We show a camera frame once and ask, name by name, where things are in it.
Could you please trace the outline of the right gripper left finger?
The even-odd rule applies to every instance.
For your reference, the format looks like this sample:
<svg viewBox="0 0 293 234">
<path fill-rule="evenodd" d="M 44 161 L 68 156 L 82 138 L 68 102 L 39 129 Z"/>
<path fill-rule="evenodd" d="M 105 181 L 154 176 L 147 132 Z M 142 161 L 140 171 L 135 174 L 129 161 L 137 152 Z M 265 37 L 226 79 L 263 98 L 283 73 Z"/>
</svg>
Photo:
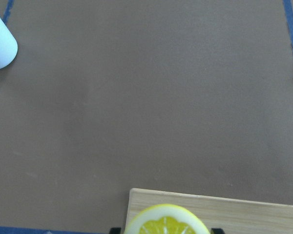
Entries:
<svg viewBox="0 0 293 234">
<path fill-rule="evenodd" d="M 109 230 L 109 234 L 122 234 L 122 228 L 121 227 L 112 227 Z"/>
</svg>

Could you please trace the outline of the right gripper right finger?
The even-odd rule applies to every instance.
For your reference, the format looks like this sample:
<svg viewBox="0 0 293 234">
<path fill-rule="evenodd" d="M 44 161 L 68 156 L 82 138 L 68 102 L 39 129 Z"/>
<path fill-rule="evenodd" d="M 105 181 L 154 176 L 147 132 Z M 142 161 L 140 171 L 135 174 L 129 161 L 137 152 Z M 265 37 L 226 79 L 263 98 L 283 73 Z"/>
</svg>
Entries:
<svg viewBox="0 0 293 234">
<path fill-rule="evenodd" d="M 211 228 L 210 233 L 211 234 L 222 234 L 222 229 L 221 228 Z"/>
</svg>

